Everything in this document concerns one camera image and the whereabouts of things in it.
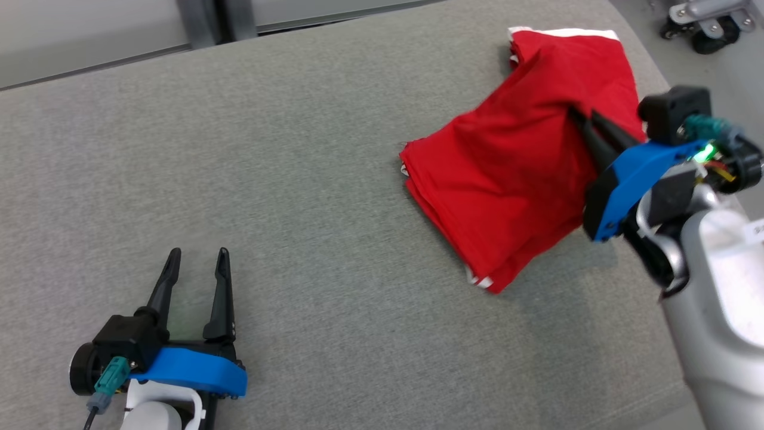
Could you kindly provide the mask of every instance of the gray upholstered table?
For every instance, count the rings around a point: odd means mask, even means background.
[[[451,0],[0,93],[3,428],[81,428],[73,351],[183,249],[200,334],[231,251],[249,393],[218,428],[629,428],[684,388],[657,291],[574,233],[500,296],[409,197],[401,142],[505,77],[506,27],[612,28],[605,0]],[[94,428],[118,428],[120,401]]]

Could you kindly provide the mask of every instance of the teal connector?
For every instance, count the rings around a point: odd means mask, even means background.
[[[112,402],[112,396],[128,380],[130,363],[124,357],[114,357],[95,383],[95,393],[90,396],[87,406],[91,415],[102,415]]]
[[[688,141],[724,140],[733,128],[726,119],[706,115],[692,115],[685,120]]]
[[[124,357],[114,357],[95,383],[95,392],[113,395],[128,380],[130,363]]]

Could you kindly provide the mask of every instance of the red cloth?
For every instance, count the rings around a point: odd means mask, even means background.
[[[493,293],[581,225],[597,174],[568,109],[594,108],[645,138],[620,42],[550,33],[510,29],[519,64],[510,77],[400,154],[411,194]]]

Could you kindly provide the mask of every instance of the metal bracket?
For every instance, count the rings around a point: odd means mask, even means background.
[[[740,31],[750,33],[756,29],[756,22],[753,20],[753,16],[745,9],[733,11],[730,13],[730,18],[735,21]]]
[[[706,36],[712,39],[721,39],[724,36],[724,29],[719,24],[716,18],[704,19],[698,21],[698,26],[706,34]]]

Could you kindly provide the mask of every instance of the black plastic part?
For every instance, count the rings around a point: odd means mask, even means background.
[[[591,111],[591,121],[594,124],[594,128],[619,155],[633,146],[642,144],[642,142],[636,140],[634,136],[630,135],[618,124],[602,116],[596,110]]]
[[[693,30],[694,25],[692,23],[677,24],[671,19],[671,17],[666,17],[666,23],[661,27],[660,30],[658,30],[658,34],[667,41],[670,41],[677,36],[689,33]]]
[[[668,146],[687,143],[678,134],[690,115],[711,115],[711,94],[701,86],[675,86],[667,93],[639,102],[639,117],[647,122],[647,137]]]
[[[236,349],[230,342],[211,342],[209,340],[171,340],[165,347],[186,348],[198,353],[206,353],[217,357],[223,357],[236,363]]]
[[[101,363],[108,363],[114,357],[124,357],[135,362],[138,372],[149,370],[162,343],[154,319],[147,314],[133,317],[112,315],[93,338]]]
[[[597,235],[607,202],[610,201],[610,195],[618,187],[618,184],[615,170],[609,168],[602,172],[586,191],[584,231],[589,236],[589,239],[594,240],[594,237]]]
[[[663,288],[668,288],[674,281],[674,271],[672,270],[671,263],[669,263],[669,260],[658,246],[645,240],[637,233],[639,227],[636,224],[635,212],[636,208],[623,221],[621,226],[623,237],[642,260],[645,270],[647,270],[653,281]]]
[[[236,340],[234,323],[234,293],[231,286],[231,257],[226,248],[218,253],[218,264],[215,267],[215,300],[212,302],[212,314],[209,323],[204,326],[202,337],[206,340],[228,341]]]
[[[215,415],[218,412],[218,398],[215,394],[206,391],[199,392],[202,398],[202,407],[206,411],[204,419],[199,423],[199,430],[213,430],[215,428]]]
[[[695,170],[675,174],[652,186],[648,224],[659,226],[687,213],[695,186]]]
[[[180,248],[173,248],[170,251],[167,261],[164,263],[162,273],[159,275],[157,284],[154,286],[151,297],[145,306],[156,311],[154,315],[157,318],[157,327],[163,331],[165,341],[170,338],[170,334],[167,333],[167,319],[170,316],[170,299],[173,294],[173,286],[178,282],[178,275],[180,273],[180,257]],[[139,308],[135,314],[138,315],[144,312],[151,313],[145,308]]]
[[[725,194],[735,194],[761,181],[762,151],[756,144],[738,135],[734,142],[718,142],[716,146],[724,156],[722,162],[736,179],[733,182],[727,182],[717,178],[715,183],[711,184],[715,190]],[[713,179],[714,172],[709,171],[709,176]]]
[[[81,345],[69,365],[69,385],[78,396],[90,396],[96,392],[96,382],[101,376],[101,362],[92,343]]]
[[[93,409],[90,409],[90,412],[88,412],[88,418],[85,420],[83,430],[90,430],[90,427],[93,425],[93,420],[96,419],[98,412],[98,408],[94,407]]]
[[[703,31],[692,35],[692,49],[698,54],[709,55],[718,52],[723,47],[733,44],[740,39],[740,27],[729,16],[719,18],[719,25],[724,34],[719,39],[706,36]]]
[[[613,161],[618,158],[620,152],[616,151],[612,145],[607,143],[597,133],[591,119],[573,108],[570,109],[569,115],[578,126],[578,129],[581,130],[581,135],[584,137],[589,154],[591,154],[594,163],[597,165],[597,172],[602,173],[608,166],[613,164]]]

